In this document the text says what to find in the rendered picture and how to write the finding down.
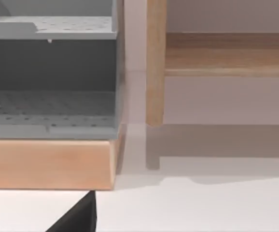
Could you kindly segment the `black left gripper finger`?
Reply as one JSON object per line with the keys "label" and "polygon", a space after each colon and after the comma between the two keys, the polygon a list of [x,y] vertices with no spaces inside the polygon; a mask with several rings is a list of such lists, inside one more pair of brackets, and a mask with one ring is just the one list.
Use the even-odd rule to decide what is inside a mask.
{"label": "black left gripper finger", "polygon": [[96,232],[96,192],[89,191],[46,232]]}

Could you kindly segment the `pale wooden drawer front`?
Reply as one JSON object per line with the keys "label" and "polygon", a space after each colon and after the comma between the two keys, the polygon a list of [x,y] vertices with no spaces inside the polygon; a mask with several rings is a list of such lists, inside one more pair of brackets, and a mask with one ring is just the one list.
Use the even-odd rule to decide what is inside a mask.
{"label": "pale wooden drawer front", "polygon": [[113,140],[0,140],[0,189],[112,190],[126,129]]}

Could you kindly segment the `grey pierced drawer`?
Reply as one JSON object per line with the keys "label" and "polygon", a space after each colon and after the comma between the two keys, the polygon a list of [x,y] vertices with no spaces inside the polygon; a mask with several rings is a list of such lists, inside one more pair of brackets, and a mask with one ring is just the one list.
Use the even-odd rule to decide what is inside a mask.
{"label": "grey pierced drawer", "polygon": [[0,140],[111,140],[124,0],[0,0]]}

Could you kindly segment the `wooden open shelf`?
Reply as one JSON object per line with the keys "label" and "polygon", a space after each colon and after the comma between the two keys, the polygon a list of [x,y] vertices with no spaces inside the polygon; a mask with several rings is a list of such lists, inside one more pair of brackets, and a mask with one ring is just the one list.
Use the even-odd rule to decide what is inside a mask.
{"label": "wooden open shelf", "polygon": [[146,122],[163,124],[165,78],[279,77],[279,33],[167,32],[167,0],[147,0]]}

